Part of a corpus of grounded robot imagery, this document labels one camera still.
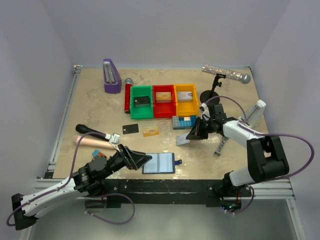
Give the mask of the silver VIP card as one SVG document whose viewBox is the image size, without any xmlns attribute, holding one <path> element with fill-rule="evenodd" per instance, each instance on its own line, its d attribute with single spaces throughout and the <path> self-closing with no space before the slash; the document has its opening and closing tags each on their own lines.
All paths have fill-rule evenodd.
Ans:
<svg viewBox="0 0 320 240">
<path fill-rule="evenodd" d="M 182 145 L 188 144 L 190 140 L 187 139 L 187 136 L 188 136 L 188 133 L 177 136 L 175 139 L 176 146 L 182 146 Z"/>
</svg>

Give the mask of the navy blue card holder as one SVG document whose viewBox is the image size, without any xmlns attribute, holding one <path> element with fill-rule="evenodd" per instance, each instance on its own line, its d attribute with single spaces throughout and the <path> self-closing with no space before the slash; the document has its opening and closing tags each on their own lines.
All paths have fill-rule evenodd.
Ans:
<svg viewBox="0 0 320 240">
<path fill-rule="evenodd" d="M 152 158 L 142 166 L 142 174 L 174 174 L 176 166 L 182 164 L 182 160 L 175 160 L 175 154 L 169 152 L 148 153 Z"/>
</svg>

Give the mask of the black VIP card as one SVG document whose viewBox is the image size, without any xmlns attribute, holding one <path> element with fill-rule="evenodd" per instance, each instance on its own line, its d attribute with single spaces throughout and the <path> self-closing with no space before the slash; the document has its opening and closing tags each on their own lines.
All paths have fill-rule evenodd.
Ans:
<svg viewBox="0 0 320 240">
<path fill-rule="evenodd" d="M 134 134 L 139 132 L 139 125 L 137 123 L 135 124 L 128 124 L 122 126 L 122 134 Z"/>
</svg>

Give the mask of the gold card from holder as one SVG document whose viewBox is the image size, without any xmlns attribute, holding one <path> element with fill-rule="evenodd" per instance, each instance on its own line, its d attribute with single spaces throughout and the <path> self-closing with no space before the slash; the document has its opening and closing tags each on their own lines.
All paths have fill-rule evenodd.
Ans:
<svg viewBox="0 0 320 240">
<path fill-rule="evenodd" d="M 156 136 L 159 134 L 160 134 L 160 131 L 157 126 L 145 127 L 142 130 L 143 137 L 152 137 L 152 136 Z"/>
</svg>

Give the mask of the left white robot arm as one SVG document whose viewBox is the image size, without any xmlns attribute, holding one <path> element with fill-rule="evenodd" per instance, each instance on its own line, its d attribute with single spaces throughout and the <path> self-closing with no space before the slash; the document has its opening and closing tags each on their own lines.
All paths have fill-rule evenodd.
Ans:
<svg viewBox="0 0 320 240">
<path fill-rule="evenodd" d="M 97 155 L 78 171 L 51 187 L 30 195 L 13 195 L 12 214 L 6 224 L 15 227 L 17 231 L 29 228 L 67 198 L 79 197 L 81 194 L 98 196 L 104 190 L 103 181 L 107 177 L 124 167 L 137 171 L 151 159 L 151 155 L 132 151 L 119 144 L 113 156 L 107 158 Z"/>
</svg>

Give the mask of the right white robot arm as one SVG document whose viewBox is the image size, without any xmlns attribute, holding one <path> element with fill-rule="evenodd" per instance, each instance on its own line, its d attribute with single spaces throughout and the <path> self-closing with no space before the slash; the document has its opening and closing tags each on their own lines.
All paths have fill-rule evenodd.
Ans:
<svg viewBox="0 0 320 240">
<path fill-rule="evenodd" d="M 289 164 L 278 136 L 260 136 L 234 117 L 227 117 L 222 104 L 202 104 L 201 116 L 186 135 L 187 140 L 206 140 L 211 133 L 232 139 L 246 148 L 247 167 L 231 171 L 214 186 L 220 197 L 234 196 L 248 184 L 261 183 L 289 173 Z"/>
</svg>

